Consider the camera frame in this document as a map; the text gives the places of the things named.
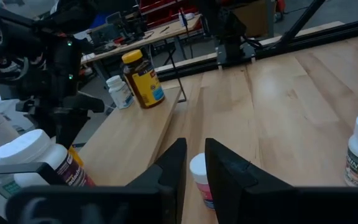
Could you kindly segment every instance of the wooden board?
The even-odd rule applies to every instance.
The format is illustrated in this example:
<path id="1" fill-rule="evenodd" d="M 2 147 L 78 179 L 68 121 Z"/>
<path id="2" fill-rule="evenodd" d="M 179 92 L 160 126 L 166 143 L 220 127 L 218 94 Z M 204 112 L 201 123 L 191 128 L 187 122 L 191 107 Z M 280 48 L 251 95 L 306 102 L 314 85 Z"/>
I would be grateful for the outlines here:
<path id="1" fill-rule="evenodd" d="M 96 185 L 126 185 L 153 163 L 178 101 L 179 88 L 165 90 L 160 105 L 133 103 L 114 110 L 80 151 Z"/>
<path id="2" fill-rule="evenodd" d="M 200 16 L 201 15 L 196 15 L 193 19 L 190 19 L 189 21 L 187 21 L 189 31 L 196 28 L 197 23 L 200 20 Z M 157 42 L 157 41 L 160 41 L 163 39 L 167 39 L 170 37 L 174 37 L 176 35 L 180 35 L 180 34 L 184 34 L 184 33 L 186 33 L 186 27 L 182 27 L 179 21 L 172 22 L 171 24 L 167 24 L 165 26 L 158 27 L 158 28 L 155 28 L 155 29 L 145 32 L 145 37 L 147 37 L 148 35 L 151 34 L 151 36 L 147 39 L 143 39 L 143 40 L 134 42 L 129 45 L 119 46 L 118 48 L 116 48 L 114 50 L 111 50 L 109 52 L 105 52 L 102 54 L 93 55 L 93 56 L 85 55 L 81 60 L 81 64 L 93 62 L 95 60 L 100 60 L 102 58 L 112 56 L 115 54 L 119 54 L 121 52 L 127 52 L 128 50 L 133 50 L 133 49 L 139 48 L 141 46 L 145 46 L 147 44 L 152 44 L 154 42 Z"/>
<path id="3" fill-rule="evenodd" d="M 188 102 L 173 112 L 159 154 L 185 137 L 189 163 L 205 138 L 215 138 L 289 184 L 345 185 L 358 116 L 358 37 L 182 80 Z M 182 223 L 217 223 L 187 174 Z"/>
<path id="4" fill-rule="evenodd" d="M 339 21 L 331 22 L 329 24 L 323 24 L 321 26 L 301 30 L 301 31 L 299 31 L 299 33 L 296 36 L 298 37 L 298 36 L 305 35 L 305 34 L 311 34 L 311 33 L 317 32 L 317 31 L 321 31 L 321 30 L 341 26 L 343 24 L 344 24 L 343 22 L 339 22 Z M 262 41 L 260 41 L 260 43 L 262 45 L 268 45 L 268 44 L 272 44 L 272 43 L 277 42 L 278 40 L 280 40 L 280 38 L 281 38 L 281 36 L 277 36 L 277 37 L 269 38 L 269 39 L 266 39 L 266 40 L 262 40 Z M 200 61 L 211 59 L 211 58 L 216 58 L 216 52 L 208 54 L 208 55 L 203 55 L 203 56 L 191 58 L 191 59 L 188 59 L 188 60 L 183 60 L 181 62 L 175 63 L 175 66 L 176 67 L 181 67 L 181 66 L 184 66 L 184 65 L 189 65 L 191 63 L 196 63 L 196 62 L 200 62 Z M 161 71 L 165 71 L 165 70 L 168 70 L 168 69 L 171 69 L 171 68 L 173 68 L 172 64 L 169 64 L 169 65 L 164 65 L 164 66 L 158 67 L 158 68 L 155 69 L 155 71 L 156 72 L 161 72 Z"/>

